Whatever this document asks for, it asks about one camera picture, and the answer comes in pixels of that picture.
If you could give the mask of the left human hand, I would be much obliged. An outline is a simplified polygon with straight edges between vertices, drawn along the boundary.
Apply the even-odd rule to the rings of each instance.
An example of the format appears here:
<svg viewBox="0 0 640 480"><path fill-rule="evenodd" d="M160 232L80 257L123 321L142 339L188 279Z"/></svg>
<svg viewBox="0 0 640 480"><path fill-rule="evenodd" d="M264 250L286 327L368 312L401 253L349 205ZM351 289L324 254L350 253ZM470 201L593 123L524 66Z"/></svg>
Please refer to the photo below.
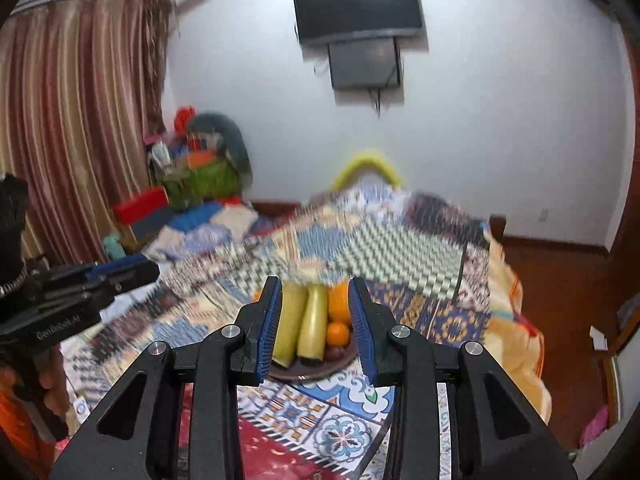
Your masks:
<svg viewBox="0 0 640 480"><path fill-rule="evenodd" d="M12 398L13 386L17 382L18 375L8 366L1 367L0 375L1 392ZM70 407L70 400L68 400L66 390L66 374L60 346L52 347L49 350L49 363L40 372L39 381L41 387L46 390L44 395L46 407L55 415L65 415Z"/></svg>

